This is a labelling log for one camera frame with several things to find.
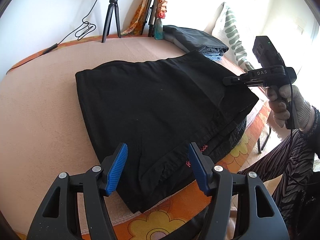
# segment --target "device handle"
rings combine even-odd
[[[296,106],[294,104],[294,101],[292,98],[286,99],[280,96],[279,94],[279,88],[277,86],[271,86],[271,88],[277,93],[278,98],[280,98],[282,101],[285,102],[285,104],[287,105],[287,110],[290,113],[290,117],[288,120],[285,121],[285,127],[288,130],[291,129],[299,129],[299,122],[298,122],[298,115],[297,115],[297,109]]]

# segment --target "folded black pants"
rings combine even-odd
[[[188,143],[214,162],[235,146],[258,98],[197,51],[177,58],[112,61],[76,73],[84,122],[100,162],[120,142],[128,159],[117,192],[132,212],[146,211],[194,179]]]

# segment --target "tripod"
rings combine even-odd
[[[104,43],[106,41],[106,37],[109,35],[109,32],[110,32],[110,25],[111,25],[111,17],[112,17],[112,13],[113,13],[113,8],[115,9],[118,37],[121,38],[118,0],[109,0],[109,2],[110,2],[110,4],[108,6],[106,21],[104,23],[104,28],[103,28],[102,41],[101,41],[102,43]]]
[[[158,0],[153,0],[153,5],[151,6],[152,0],[148,0],[147,2],[147,9],[144,15],[144,22],[142,25],[142,30],[141,30],[141,35],[144,30],[144,26],[147,24],[148,17],[150,15],[149,19],[149,33],[148,37],[153,37],[154,36],[154,29],[155,29],[155,22],[156,22],[156,11],[157,11],[157,5],[158,5]]]

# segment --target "white glove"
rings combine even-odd
[[[297,86],[292,86],[293,101],[297,109],[297,116],[300,129],[306,128],[311,115],[311,107],[309,102],[303,99],[302,95]],[[279,88],[279,94],[283,98],[291,98],[290,85],[284,85]],[[285,120],[289,119],[290,113],[287,110],[287,106],[284,101],[278,98],[277,93],[272,88],[267,88],[266,96],[270,100],[269,106],[274,112],[275,122],[280,126],[284,127]]]

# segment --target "metal rivet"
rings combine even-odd
[[[256,174],[255,172],[253,172],[253,171],[250,171],[250,172],[249,172],[249,176],[250,176],[251,178],[256,178],[256,177],[257,177],[257,174]]]
[[[101,167],[100,167],[100,166],[94,166],[94,167],[92,168],[92,171],[93,171],[93,172],[101,171]]]
[[[214,167],[214,170],[220,172],[220,171],[223,171],[223,168],[220,165],[217,165]]]
[[[59,174],[60,179],[64,179],[66,176],[67,176],[67,174],[65,172],[62,172]]]

